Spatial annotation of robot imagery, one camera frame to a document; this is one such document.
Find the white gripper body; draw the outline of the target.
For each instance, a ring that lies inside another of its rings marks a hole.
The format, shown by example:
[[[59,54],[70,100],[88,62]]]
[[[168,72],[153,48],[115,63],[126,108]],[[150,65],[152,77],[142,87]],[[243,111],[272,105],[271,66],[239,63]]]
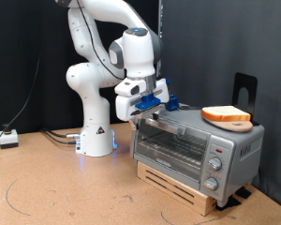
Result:
[[[117,94],[115,105],[117,117],[128,121],[137,114],[144,113],[160,103],[168,103],[169,90],[165,79],[160,79],[153,90],[147,89],[145,80],[125,78],[114,91]]]

